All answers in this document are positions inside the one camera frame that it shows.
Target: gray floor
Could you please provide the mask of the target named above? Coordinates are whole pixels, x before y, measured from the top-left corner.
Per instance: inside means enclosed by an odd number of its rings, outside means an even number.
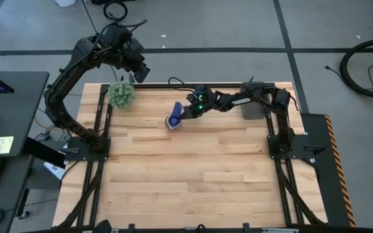
[[[373,0],[280,0],[294,48],[347,48],[373,39]],[[98,30],[107,23],[99,6],[87,3]],[[125,23],[149,22],[134,35],[147,48],[258,47],[284,48],[272,0],[138,0],[129,2]],[[93,28],[81,2],[60,8],[54,1],[5,0],[0,9],[0,50],[69,50]],[[331,71],[343,54],[296,54],[296,64],[311,113],[332,118],[357,226],[373,227],[373,99],[347,89]],[[147,82],[177,76],[186,82],[293,81],[286,53],[146,54],[151,68]],[[58,76],[69,55],[0,56],[0,71],[48,71]],[[367,67],[373,54],[355,55],[349,71],[358,83],[370,86]],[[84,83],[114,82],[110,67],[89,71]],[[76,116],[80,98],[69,96],[66,106]],[[41,112],[36,118],[51,125]],[[30,136],[43,131],[33,125]],[[58,139],[61,134],[53,133]],[[29,203],[56,198],[57,192],[35,191]],[[11,232],[49,228],[56,203],[30,206],[32,216],[15,220]]]

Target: yellow sticky note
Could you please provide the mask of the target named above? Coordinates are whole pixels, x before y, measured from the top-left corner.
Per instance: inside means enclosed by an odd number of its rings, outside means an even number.
[[[0,137],[0,154],[10,153],[14,136]]]

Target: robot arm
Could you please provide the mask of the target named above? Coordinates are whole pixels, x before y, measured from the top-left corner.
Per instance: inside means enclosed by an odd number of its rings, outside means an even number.
[[[90,145],[90,151],[101,151],[103,142],[98,132],[86,129],[73,119],[67,112],[63,100],[76,85],[83,74],[103,63],[117,69],[134,73],[137,82],[142,83],[149,73],[149,68],[143,63],[142,45],[132,38],[132,33],[118,24],[106,26],[101,33],[81,39],[74,46],[69,64],[60,69],[57,80],[48,85],[44,92],[45,112],[56,127],[66,129],[78,135]]]
[[[272,94],[270,103],[264,100],[265,94]],[[256,102],[270,110],[277,116],[278,122],[278,147],[285,153],[292,151],[291,142],[294,131],[288,124],[288,105],[290,93],[285,89],[279,89],[270,84],[254,84],[247,90],[236,94],[225,94],[219,91],[213,92],[210,88],[201,86],[194,89],[194,94],[186,98],[191,104],[183,107],[180,119],[191,119],[202,116],[211,109],[226,112],[233,107]]]

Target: wooden tabletop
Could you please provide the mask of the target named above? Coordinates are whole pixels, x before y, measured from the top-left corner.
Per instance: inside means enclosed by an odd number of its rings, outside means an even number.
[[[87,128],[94,125],[100,86],[87,83],[83,90],[77,121]],[[276,86],[295,97],[291,82]],[[226,113],[209,111],[198,119],[184,120],[178,131],[167,131],[165,117],[176,101],[188,105],[187,94],[137,89],[130,108],[113,108],[110,157],[104,166],[97,222],[108,219],[113,228],[127,228],[130,223],[136,228],[195,228],[199,224],[240,228],[243,223],[284,227],[266,120],[244,120],[240,107],[235,107]],[[304,132],[292,101],[289,121],[296,133]],[[85,167],[86,162],[80,162],[64,178],[53,225],[60,224],[79,200]],[[326,221],[315,170],[297,160],[293,168],[300,196]],[[290,195],[288,199],[295,222]]]

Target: yellow and black striped tape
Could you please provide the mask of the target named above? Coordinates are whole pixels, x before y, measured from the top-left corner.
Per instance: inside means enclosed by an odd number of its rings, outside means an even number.
[[[345,200],[346,211],[348,212],[349,224],[350,224],[351,227],[354,227],[355,226],[355,218],[354,218],[354,214],[352,213],[352,206],[350,205],[348,189],[346,188],[346,181],[345,181],[345,177],[343,175],[341,158],[339,157],[339,152],[337,152],[336,140],[335,140],[335,135],[333,133],[332,122],[331,122],[330,117],[328,115],[325,115],[324,117],[325,117],[325,119],[328,123],[329,137],[330,137],[330,141],[332,143],[333,155],[335,157],[336,168],[337,168],[337,172],[339,174],[339,180],[341,182],[341,188],[342,188],[342,193],[343,193],[343,199]]]

